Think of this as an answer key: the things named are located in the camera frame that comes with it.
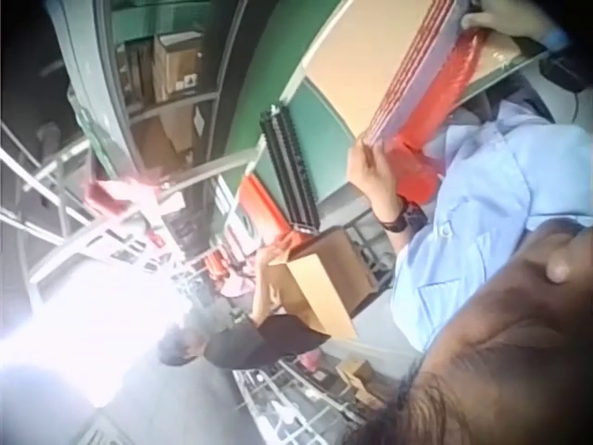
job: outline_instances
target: shirt pocket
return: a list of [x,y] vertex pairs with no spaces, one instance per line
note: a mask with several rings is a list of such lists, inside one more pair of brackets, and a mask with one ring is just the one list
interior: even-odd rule
[[428,332],[423,333],[425,348],[460,308],[460,288],[460,278],[418,287],[424,316],[430,326]]

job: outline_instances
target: person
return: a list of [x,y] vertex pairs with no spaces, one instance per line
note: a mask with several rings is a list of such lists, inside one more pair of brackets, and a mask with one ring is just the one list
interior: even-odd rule
[[[464,27],[487,26],[551,49],[566,44],[527,0],[481,3],[483,11],[465,16]],[[392,316],[420,351],[541,223],[555,217],[593,223],[591,136],[546,121],[524,102],[502,100],[496,121],[449,125],[425,154],[447,165],[431,223],[396,194],[383,144],[360,139],[347,163],[348,180],[370,200],[397,254]]]
[[182,366],[204,357],[224,369],[256,369],[283,357],[296,357],[317,349],[329,337],[309,329],[296,316],[273,314],[279,299],[271,289],[268,265],[290,245],[285,236],[258,250],[255,290],[250,314],[218,333],[204,333],[195,326],[173,326],[158,343],[158,357],[169,366]]
[[593,443],[592,271],[591,228],[541,224],[342,443]]

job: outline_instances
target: tan cardboard sheet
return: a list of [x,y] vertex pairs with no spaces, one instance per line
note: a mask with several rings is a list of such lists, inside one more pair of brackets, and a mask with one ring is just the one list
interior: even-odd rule
[[[353,134],[366,130],[431,3],[354,0],[305,67]],[[518,54],[509,37],[493,35],[474,78]]]

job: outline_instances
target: wristwatch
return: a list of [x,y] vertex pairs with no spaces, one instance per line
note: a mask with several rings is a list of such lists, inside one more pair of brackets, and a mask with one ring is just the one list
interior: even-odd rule
[[415,202],[410,202],[401,195],[397,195],[401,200],[401,211],[397,218],[392,222],[379,222],[387,232],[399,234],[406,230],[408,226],[414,233],[422,229],[427,223],[428,218],[424,211]]

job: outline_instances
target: black shirt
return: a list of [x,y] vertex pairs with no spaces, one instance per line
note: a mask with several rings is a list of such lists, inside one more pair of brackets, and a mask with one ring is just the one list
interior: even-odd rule
[[204,357],[220,368],[256,369],[315,350],[328,338],[309,329],[294,315],[272,315],[260,327],[246,318],[214,334]]

